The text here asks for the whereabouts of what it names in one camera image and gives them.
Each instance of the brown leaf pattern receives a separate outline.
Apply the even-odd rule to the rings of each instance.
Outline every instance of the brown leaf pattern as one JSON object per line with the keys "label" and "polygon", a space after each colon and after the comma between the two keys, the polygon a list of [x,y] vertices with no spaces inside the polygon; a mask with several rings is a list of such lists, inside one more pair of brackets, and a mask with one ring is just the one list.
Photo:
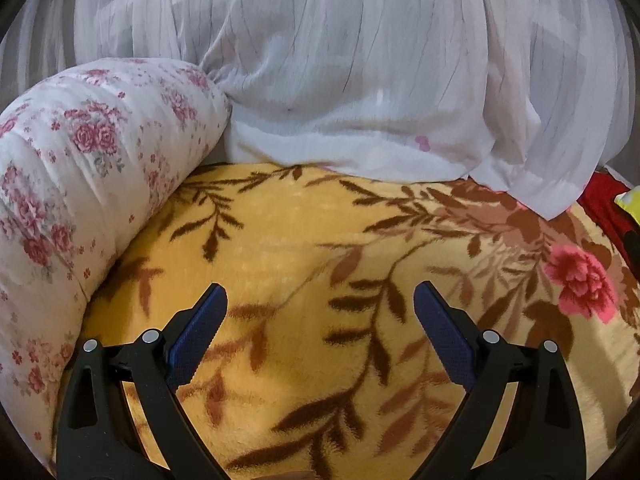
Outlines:
{"label": "brown leaf pattern", "polygon": [[[564,285],[547,266],[552,249],[567,245],[593,254],[616,288],[620,316],[607,326],[585,329],[597,316],[559,308]],[[462,398],[415,319],[421,280],[481,328],[529,346],[551,338],[570,362],[626,338],[631,377],[610,388],[640,396],[638,283],[578,206],[545,222],[470,180],[395,185],[310,166],[199,170],[113,267],[83,333],[122,312],[132,285],[127,298],[142,316],[123,313],[131,326],[115,323],[113,344],[164,325],[212,279],[228,291],[228,313],[178,398],[205,415],[194,425],[221,463],[252,478],[295,468],[343,479],[344,460],[359,460],[352,453],[383,456],[395,476],[414,473]],[[601,333],[602,345],[585,346],[578,330]],[[145,440],[135,392],[127,396]],[[380,480],[387,476],[381,468]]]}

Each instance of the yellow object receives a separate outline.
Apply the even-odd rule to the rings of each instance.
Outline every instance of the yellow object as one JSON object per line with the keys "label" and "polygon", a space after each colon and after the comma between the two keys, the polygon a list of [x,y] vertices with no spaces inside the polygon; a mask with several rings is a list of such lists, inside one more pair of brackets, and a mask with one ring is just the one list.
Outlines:
{"label": "yellow object", "polygon": [[[612,319],[590,310],[596,296],[581,295],[575,276],[585,269],[586,283],[607,291],[603,308],[620,311]],[[221,283],[228,315],[178,398],[232,478],[309,469],[325,479],[409,478],[463,396],[415,319],[422,280],[511,342],[558,342],[589,469],[600,466],[638,389],[640,302],[622,258],[577,205],[545,222],[471,181],[402,186],[301,166],[200,170],[116,264],[82,333],[130,342]],[[127,393],[145,447],[163,463],[130,385]]]}
{"label": "yellow object", "polygon": [[615,203],[640,224],[640,187],[635,187],[615,198]]}

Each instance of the red flower print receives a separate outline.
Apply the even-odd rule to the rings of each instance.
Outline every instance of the red flower print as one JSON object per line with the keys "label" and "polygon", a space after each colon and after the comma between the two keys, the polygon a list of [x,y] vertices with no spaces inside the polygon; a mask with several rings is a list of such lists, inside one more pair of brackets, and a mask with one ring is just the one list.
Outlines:
{"label": "red flower print", "polygon": [[196,110],[188,105],[187,98],[175,88],[170,89],[168,94],[164,94],[162,100],[171,105],[180,124],[184,125],[187,119],[196,117]]}
{"label": "red flower print", "polygon": [[575,246],[554,246],[545,272],[563,287],[558,303],[563,314],[581,314],[587,319],[595,314],[603,323],[616,315],[616,291],[593,254]]}
{"label": "red flower print", "polygon": [[73,138],[76,148],[82,153],[91,153],[98,147],[98,131],[95,124],[83,123],[76,128]]}
{"label": "red flower print", "polygon": [[91,70],[85,70],[84,73],[89,76],[100,76],[107,75],[109,71],[105,68],[92,68]]}
{"label": "red flower print", "polygon": [[98,112],[99,114],[102,114],[104,116],[109,115],[109,105],[107,103],[91,101],[86,109],[90,112]]}
{"label": "red flower print", "polygon": [[91,119],[91,114],[84,110],[67,110],[65,112],[65,119],[77,119],[80,121],[88,121]]}
{"label": "red flower print", "polygon": [[111,123],[100,123],[97,126],[97,145],[108,155],[114,155],[116,148],[116,128]]}
{"label": "red flower print", "polygon": [[185,73],[189,81],[198,88],[202,88],[203,90],[209,89],[209,81],[207,81],[207,77],[199,70],[194,68],[182,68],[180,69],[180,72]]}
{"label": "red flower print", "polygon": [[12,117],[4,124],[0,124],[0,139],[4,137],[5,133],[10,132],[11,130],[14,129],[15,123],[16,123],[16,119],[15,117]]}
{"label": "red flower print", "polygon": [[26,198],[21,194],[17,194],[15,198],[20,223],[31,234],[35,234],[40,223],[47,217],[44,205],[33,193],[29,193]]}
{"label": "red flower print", "polygon": [[22,241],[22,248],[31,261],[35,264],[46,267],[51,256],[51,247],[43,237],[39,239],[25,238]]}
{"label": "red flower print", "polygon": [[18,171],[18,168],[13,164],[6,169],[4,176],[2,177],[2,190],[5,193],[8,193],[10,187],[15,184],[19,174],[20,172]]}
{"label": "red flower print", "polygon": [[0,219],[0,232],[7,240],[12,240],[18,231],[18,226],[13,218],[7,217]]}
{"label": "red flower print", "polygon": [[156,170],[150,171],[146,176],[146,183],[150,188],[154,188],[158,182],[158,172]]}
{"label": "red flower print", "polygon": [[39,366],[34,366],[29,373],[28,382],[30,388],[39,394],[44,390],[44,381],[42,380],[42,373]]}
{"label": "red flower print", "polygon": [[60,347],[60,357],[62,357],[65,361],[68,361],[71,358],[71,354],[74,352],[74,348],[69,343],[62,343]]}
{"label": "red flower print", "polygon": [[67,226],[55,224],[51,228],[51,241],[61,253],[67,252],[71,248],[71,232]]}

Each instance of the pink rose print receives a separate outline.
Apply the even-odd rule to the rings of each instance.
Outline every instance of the pink rose print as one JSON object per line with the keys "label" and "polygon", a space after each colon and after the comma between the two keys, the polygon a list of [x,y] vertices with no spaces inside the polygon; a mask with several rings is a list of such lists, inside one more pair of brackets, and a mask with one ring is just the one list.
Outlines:
{"label": "pink rose print", "polygon": [[100,86],[105,83],[114,83],[120,81],[117,76],[109,76],[110,70],[105,68],[92,68],[84,71],[84,82],[90,85]]}
{"label": "pink rose print", "polygon": [[98,147],[98,135],[95,124],[80,124],[74,133],[74,144],[82,153],[95,151]]}
{"label": "pink rose print", "polygon": [[96,101],[85,104],[86,110],[66,110],[64,113],[72,123],[73,143],[81,153],[94,156],[94,167],[100,176],[107,176],[114,167],[122,172],[122,158],[114,156],[118,153],[118,122],[127,119],[118,107]]}
{"label": "pink rose print", "polygon": [[73,352],[73,346],[71,346],[69,343],[62,343],[62,346],[60,347],[60,357],[62,357],[65,361],[69,361]]}
{"label": "pink rose print", "polygon": [[32,192],[27,197],[18,195],[15,202],[18,206],[20,223],[30,234],[35,234],[47,217],[44,205]]}
{"label": "pink rose print", "polygon": [[595,314],[603,323],[616,315],[616,291],[593,254],[575,246],[554,246],[545,272],[563,287],[558,304],[563,314],[581,314],[587,319]]}
{"label": "pink rose print", "polygon": [[187,98],[175,88],[168,90],[167,94],[162,95],[162,100],[165,104],[170,104],[175,116],[180,121],[181,127],[184,125],[187,119],[196,120],[198,112],[195,108],[190,107]]}
{"label": "pink rose print", "polygon": [[88,121],[91,119],[91,114],[85,110],[67,110],[65,112],[65,119],[77,119],[80,121]]}
{"label": "pink rose print", "polygon": [[418,143],[418,147],[421,152],[429,152],[431,151],[431,146],[429,144],[429,139],[424,135],[418,135],[415,137],[415,142]]}
{"label": "pink rose print", "polygon": [[15,123],[16,123],[16,119],[15,117],[12,117],[4,124],[0,124],[0,139],[4,137],[5,133],[10,132],[11,130],[14,129]]}
{"label": "pink rose print", "polygon": [[146,176],[146,183],[150,188],[154,188],[158,183],[158,172],[150,171]]}
{"label": "pink rose print", "polygon": [[43,267],[49,264],[49,257],[52,251],[46,238],[40,237],[37,240],[35,238],[25,238],[22,241],[22,248],[33,263]]}
{"label": "pink rose print", "polygon": [[42,380],[42,372],[40,371],[39,366],[34,366],[29,373],[29,387],[39,394],[42,390],[44,390],[44,381]]}
{"label": "pink rose print", "polygon": [[68,227],[62,225],[54,225],[51,228],[51,241],[57,250],[62,253],[71,249],[71,232]]}
{"label": "pink rose print", "polygon": [[193,85],[201,88],[202,90],[209,90],[209,81],[200,70],[195,68],[181,68],[178,71],[186,74],[187,78]]}
{"label": "pink rose print", "polygon": [[96,142],[98,148],[107,155],[115,155],[118,151],[116,146],[116,128],[111,123],[100,123],[97,127]]}
{"label": "pink rose print", "polygon": [[18,232],[18,225],[11,217],[1,218],[0,232],[2,232],[6,240],[11,241],[14,239],[14,236]]}

